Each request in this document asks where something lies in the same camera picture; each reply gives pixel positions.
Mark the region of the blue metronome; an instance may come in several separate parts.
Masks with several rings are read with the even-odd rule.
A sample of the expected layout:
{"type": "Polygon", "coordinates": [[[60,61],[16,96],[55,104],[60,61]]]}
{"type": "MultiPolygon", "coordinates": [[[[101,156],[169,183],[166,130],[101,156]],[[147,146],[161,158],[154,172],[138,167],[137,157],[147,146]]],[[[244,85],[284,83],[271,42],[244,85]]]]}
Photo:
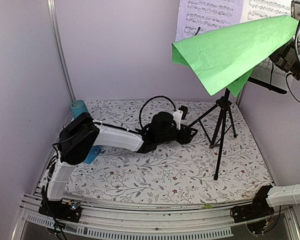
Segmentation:
{"type": "Polygon", "coordinates": [[[86,159],[84,160],[84,163],[88,164],[88,165],[91,164],[97,158],[97,156],[101,153],[101,151],[102,151],[101,146],[99,146],[99,145],[92,146],[86,159]]]}

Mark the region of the black music stand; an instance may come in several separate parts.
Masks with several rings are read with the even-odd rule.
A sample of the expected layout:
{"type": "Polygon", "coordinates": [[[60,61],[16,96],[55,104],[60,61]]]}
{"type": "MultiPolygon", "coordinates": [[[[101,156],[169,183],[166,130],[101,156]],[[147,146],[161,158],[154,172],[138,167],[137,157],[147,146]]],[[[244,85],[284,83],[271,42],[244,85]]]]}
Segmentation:
{"type": "Polygon", "coordinates": [[[208,139],[209,148],[213,149],[218,147],[218,157],[217,157],[215,173],[213,177],[215,181],[218,180],[219,178],[219,170],[221,165],[225,134],[230,129],[232,129],[233,137],[236,138],[238,136],[235,130],[235,124],[234,124],[234,119],[231,110],[232,102],[229,100],[229,97],[230,97],[230,90],[226,88],[224,95],[221,98],[217,99],[215,101],[215,104],[211,108],[209,108],[206,112],[204,112],[200,117],[198,117],[195,121],[193,121],[189,125],[190,127],[193,127],[194,125],[199,123],[201,128],[204,131],[205,136],[208,139]],[[212,111],[214,111],[216,108],[220,108],[220,112],[213,132],[213,136],[212,138],[210,138],[202,123],[202,120],[207,115],[209,115],[212,111]]]}

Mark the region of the white sheet music page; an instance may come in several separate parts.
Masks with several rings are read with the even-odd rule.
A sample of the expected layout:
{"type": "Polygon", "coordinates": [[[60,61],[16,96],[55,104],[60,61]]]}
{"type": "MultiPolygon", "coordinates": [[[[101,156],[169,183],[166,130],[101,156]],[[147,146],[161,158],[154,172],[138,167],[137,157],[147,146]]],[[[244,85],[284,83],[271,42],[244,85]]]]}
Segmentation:
{"type": "Polygon", "coordinates": [[[291,15],[290,0],[244,0],[240,23],[291,15]]]}

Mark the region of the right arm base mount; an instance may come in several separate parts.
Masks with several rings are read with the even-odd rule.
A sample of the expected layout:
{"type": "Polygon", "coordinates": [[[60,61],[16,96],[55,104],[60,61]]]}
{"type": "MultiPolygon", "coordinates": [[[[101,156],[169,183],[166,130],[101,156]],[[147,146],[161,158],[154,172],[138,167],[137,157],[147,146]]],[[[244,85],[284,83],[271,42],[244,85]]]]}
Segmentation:
{"type": "Polygon", "coordinates": [[[273,215],[275,210],[266,201],[272,187],[272,185],[262,186],[252,199],[252,203],[232,207],[230,216],[234,219],[234,222],[241,223],[273,215]]]}

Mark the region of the purple paper sheet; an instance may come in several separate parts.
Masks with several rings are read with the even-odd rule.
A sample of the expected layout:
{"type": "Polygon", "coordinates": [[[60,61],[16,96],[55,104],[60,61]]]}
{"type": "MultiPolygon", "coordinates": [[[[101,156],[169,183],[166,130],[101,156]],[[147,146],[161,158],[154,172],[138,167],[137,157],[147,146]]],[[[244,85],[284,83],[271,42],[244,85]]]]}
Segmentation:
{"type": "Polygon", "coordinates": [[[175,40],[240,23],[242,0],[181,0],[175,40]]]}

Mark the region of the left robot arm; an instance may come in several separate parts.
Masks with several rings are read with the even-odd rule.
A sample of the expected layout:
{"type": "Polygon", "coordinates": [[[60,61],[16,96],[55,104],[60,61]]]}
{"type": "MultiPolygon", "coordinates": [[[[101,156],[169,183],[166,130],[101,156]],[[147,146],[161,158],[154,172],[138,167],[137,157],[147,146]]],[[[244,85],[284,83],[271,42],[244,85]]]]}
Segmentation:
{"type": "Polygon", "coordinates": [[[151,123],[137,130],[97,122],[88,112],[81,113],[59,134],[59,141],[53,143],[56,163],[52,165],[44,189],[47,201],[45,209],[53,216],[64,213],[63,191],[75,167],[84,162],[93,146],[111,146],[132,152],[146,154],[159,145],[178,142],[188,144],[197,134],[197,129],[181,123],[182,113],[159,112],[151,123]]]}

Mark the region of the green paper sheet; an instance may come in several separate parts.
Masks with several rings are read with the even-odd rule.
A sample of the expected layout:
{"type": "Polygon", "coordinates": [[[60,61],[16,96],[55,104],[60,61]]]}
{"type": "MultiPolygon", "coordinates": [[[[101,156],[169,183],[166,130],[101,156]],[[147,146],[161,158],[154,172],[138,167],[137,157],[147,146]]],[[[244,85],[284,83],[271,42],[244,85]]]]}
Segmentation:
{"type": "Polygon", "coordinates": [[[236,97],[255,66],[286,44],[298,21],[288,15],[232,25],[172,43],[172,62],[193,70],[210,96],[236,97]]]}

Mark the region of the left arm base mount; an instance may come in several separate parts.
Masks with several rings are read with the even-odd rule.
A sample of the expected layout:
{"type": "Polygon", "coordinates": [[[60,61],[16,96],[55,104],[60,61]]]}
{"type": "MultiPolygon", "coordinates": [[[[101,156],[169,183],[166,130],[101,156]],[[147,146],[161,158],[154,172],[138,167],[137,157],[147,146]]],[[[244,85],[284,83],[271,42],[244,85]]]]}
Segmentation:
{"type": "Polygon", "coordinates": [[[48,217],[54,217],[57,220],[79,223],[82,210],[79,201],[70,200],[62,202],[62,200],[42,200],[38,213],[48,217]]]}

